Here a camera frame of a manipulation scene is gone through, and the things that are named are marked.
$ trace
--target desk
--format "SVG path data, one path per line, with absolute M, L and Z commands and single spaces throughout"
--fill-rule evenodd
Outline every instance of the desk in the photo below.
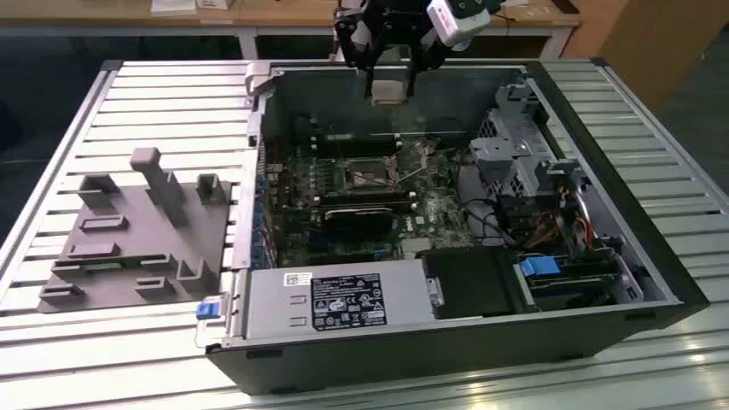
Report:
M 332 36 L 336 0 L 237 0 L 228 10 L 155 17 L 151 0 L 0 0 L 0 36 L 235 36 L 247 59 L 259 57 L 257 36 Z M 505 8 L 481 36 L 545 37 L 541 57 L 556 58 L 580 25 L 552 0 Z

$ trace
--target white sticker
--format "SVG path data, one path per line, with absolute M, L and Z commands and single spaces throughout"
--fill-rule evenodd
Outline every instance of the white sticker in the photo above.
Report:
M 291 272 L 284 274 L 284 286 L 311 285 L 311 272 Z

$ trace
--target power supply label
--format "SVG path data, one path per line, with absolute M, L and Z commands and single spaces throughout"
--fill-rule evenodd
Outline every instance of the power supply label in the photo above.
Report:
M 312 278 L 311 313 L 317 331 L 386 325 L 380 274 Z

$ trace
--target metal table surface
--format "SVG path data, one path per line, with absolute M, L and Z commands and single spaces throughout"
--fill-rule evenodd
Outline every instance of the metal table surface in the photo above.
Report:
M 193 342 L 196 303 L 36 313 L 40 286 L 83 204 L 75 190 L 85 173 L 112 173 L 119 185 L 143 184 L 128 154 L 153 145 L 181 182 L 216 172 L 239 183 L 241 159 L 251 155 L 244 61 L 125 62 L 100 73 L 0 250 L 0 407 L 729 406 L 726 197 L 609 68 L 588 61 L 546 67 L 712 301 L 706 310 L 584 360 L 279 397 L 241 393 L 204 358 Z M 560 124 L 552 128 L 569 154 Z M 235 190 L 232 208 L 237 195 Z M 228 266 L 231 257 L 227 248 Z

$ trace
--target blue latch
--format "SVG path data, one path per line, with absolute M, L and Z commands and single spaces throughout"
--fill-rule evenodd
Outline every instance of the blue latch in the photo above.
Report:
M 197 320 L 220 318 L 220 302 L 203 302 L 195 311 Z
M 553 256 L 530 256 L 520 262 L 520 268 L 524 276 L 554 275 L 561 273 Z

